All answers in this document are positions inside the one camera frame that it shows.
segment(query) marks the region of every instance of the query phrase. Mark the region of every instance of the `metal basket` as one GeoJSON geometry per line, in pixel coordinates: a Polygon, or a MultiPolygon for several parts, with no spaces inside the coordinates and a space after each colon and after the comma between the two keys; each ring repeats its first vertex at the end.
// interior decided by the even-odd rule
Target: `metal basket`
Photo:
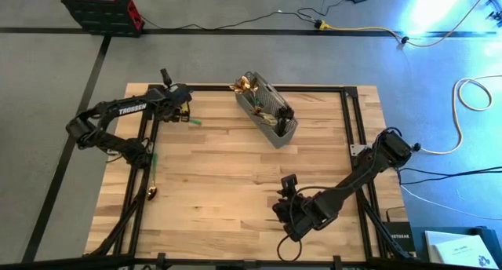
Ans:
{"type": "MultiPolygon", "coordinates": [[[[244,76],[247,77],[249,81],[252,81],[254,78],[257,79],[258,90],[256,91],[255,98],[263,105],[262,112],[276,116],[276,112],[279,108],[288,105],[277,90],[258,75],[258,73],[246,72],[244,76]]],[[[286,132],[280,137],[276,133],[277,125],[270,126],[265,124],[262,118],[253,115],[254,101],[251,93],[235,94],[235,99],[242,110],[244,110],[249,118],[256,124],[258,129],[260,129],[261,133],[265,135],[275,148],[281,148],[291,141],[296,127],[298,126],[298,121],[294,117],[286,124],[286,132]]]]}

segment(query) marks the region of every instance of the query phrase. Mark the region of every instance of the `gold object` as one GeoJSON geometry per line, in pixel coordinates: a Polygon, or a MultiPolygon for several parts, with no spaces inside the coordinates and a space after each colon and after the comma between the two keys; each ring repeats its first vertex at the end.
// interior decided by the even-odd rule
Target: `gold object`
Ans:
{"type": "Polygon", "coordinates": [[[259,113],[257,116],[261,117],[263,119],[263,123],[269,125],[269,126],[275,126],[277,125],[277,119],[269,113],[259,113]]]}
{"type": "Polygon", "coordinates": [[[241,78],[235,80],[235,83],[230,85],[230,88],[237,94],[243,94],[250,91],[253,93],[254,97],[254,93],[258,90],[258,80],[254,78],[252,81],[249,81],[247,77],[242,76],[241,78]]]}
{"type": "Polygon", "coordinates": [[[255,105],[253,110],[251,111],[251,114],[258,116],[261,113],[261,107],[258,105],[255,105]]]}
{"type": "Polygon", "coordinates": [[[181,105],[181,112],[182,113],[187,113],[190,111],[190,108],[188,107],[188,102],[185,102],[181,105]]]}
{"type": "Polygon", "coordinates": [[[152,200],[157,194],[157,187],[155,186],[155,176],[157,172],[157,153],[154,153],[152,156],[152,175],[151,175],[151,186],[148,188],[147,192],[147,200],[152,200]]]}

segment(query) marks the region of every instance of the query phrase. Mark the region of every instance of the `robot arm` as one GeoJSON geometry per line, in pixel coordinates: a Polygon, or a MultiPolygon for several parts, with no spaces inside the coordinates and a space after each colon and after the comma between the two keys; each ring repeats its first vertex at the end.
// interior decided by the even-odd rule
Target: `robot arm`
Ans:
{"type": "Polygon", "coordinates": [[[79,113],[66,126],[79,149],[98,147],[100,150],[117,151],[133,167],[144,168],[148,163],[147,148],[142,140],[129,138],[124,140],[107,133],[110,122],[124,115],[150,110],[154,118],[164,122],[188,122],[190,120],[191,101],[187,85],[176,84],[165,69],[161,70],[164,86],[150,88],[144,95],[121,100],[100,102],[94,108],[79,113]]]}
{"type": "Polygon", "coordinates": [[[336,187],[325,188],[312,197],[304,197],[299,192],[306,188],[296,190],[295,174],[282,178],[283,189],[278,193],[283,199],[274,204],[272,209],[279,221],[285,223],[284,230],[291,240],[297,242],[311,229],[322,230],[333,222],[345,199],[369,183],[378,173],[387,168],[404,166],[412,151],[417,149],[420,149],[419,144],[411,148],[396,132],[385,130],[371,148],[358,154],[353,172],[336,187]]]}

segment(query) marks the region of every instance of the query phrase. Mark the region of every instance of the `concrete floor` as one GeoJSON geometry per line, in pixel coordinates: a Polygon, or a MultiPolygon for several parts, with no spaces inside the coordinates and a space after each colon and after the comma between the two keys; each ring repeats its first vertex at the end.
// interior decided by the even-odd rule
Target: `concrete floor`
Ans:
{"type": "MultiPolygon", "coordinates": [[[[197,23],[216,27],[277,9],[319,9],[339,0],[135,0],[141,13],[163,27],[197,23]]],[[[377,25],[418,34],[448,31],[476,0],[369,0],[344,3],[326,20],[332,25],[377,25]]],[[[481,4],[460,31],[493,31],[481,4]]],[[[0,0],[0,27],[77,27],[59,0],[0,0]]],[[[311,29],[307,22],[276,15],[241,28],[311,29]]],[[[0,264],[20,261],[31,236],[67,134],[93,67],[101,37],[90,35],[0,34],[0,264]]],[[[422,43],[434,41],[423,39],[422,43]]],[[[273,83],[376,85],[386,123],[397,126],[409,142],[435,150],[457,141],[451,119],[451,88],[462,77],[500,74],[498,38],[448,38],[431,48],[406,46],[393,38],[145,35],[113,38],[90,105],[123,96],[127,82],[160,82],[167,68],[179,82],[230,83],[245,71],[258,71],[273,83]]],[[[502,129],[500,80],[487,80],[493,108],[475,113],[459,105],[465,139],[446,156],[419,154],[409,167],[460,172],[498,166],[502,129]]],[[[486,104],[474,86],[465,97],[486,104]]],[[[100,190],[106,155],[75,150],[37,259],[82,254],[100,190]]],[[[414,181],[427,175],[404,173],[414,181]]],[[[496,199],[502,195],[496,174],[455,178],[410,186],[418,195],[484,217],[502,218],[496,199]]],[[[469,217],[421,202],[402,191],[414,226],[502,224],[469,217]]]]}

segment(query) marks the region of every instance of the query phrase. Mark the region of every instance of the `butcher block tabletop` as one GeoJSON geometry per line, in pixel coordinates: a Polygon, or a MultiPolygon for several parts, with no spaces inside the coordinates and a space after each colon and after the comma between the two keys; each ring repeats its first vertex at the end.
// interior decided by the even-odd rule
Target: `butcher block tabletop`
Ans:
{"type": "MultiPolygon", "coordinates": [[[[130,83],[125,96],[141,95],[147,87],[130,83]]],[[[366,138],[372,142],[385,128],[377,88],[358,86],[358,94],[366,138]]],[[[334,186],[351,172],[340,94],[281,95],[299,125],[291,142],[280,149],[268,143],[231,91],[192,93],[191,118],[201,121],[200,126],[160,124],[155,142],[158,192],[145,203],[137,257],[163,252],[169,258],[278,260],[276,247],[286,234],[272,205],[280,197],[281,178],[295,173],[297,188],[334,186]]],[[[357,139],[351,102],[349,109],[357,139]]],[[[115,134],[136,137],[140,119],[141,113],[121,117],[115,134]]],[[[107,164],[86,252],[96,249],[118,221],[129,169],[123,159],[107,164]]],[[[382,173],[375,185],[382,214],[387,208],[403,206],[395,172],[382,173]]],[[[391,219],[405,220],[404,209],[392,210],[391,219]]],[[[368,224],[373,255],[377,255],[374,228],[368,224]]],[[[129,223],[125,250],[131,228],[129,223]]],[[[345,201],[334,222],[319,232],[310,231],[302,242],[300,261],[331,261],[333,255],[343,261],[364,261],[355,195],[345,201]]],[[[297,251],[298,244],[290,240],[281,248],[285,259],[294,258],[297,251]]]]}

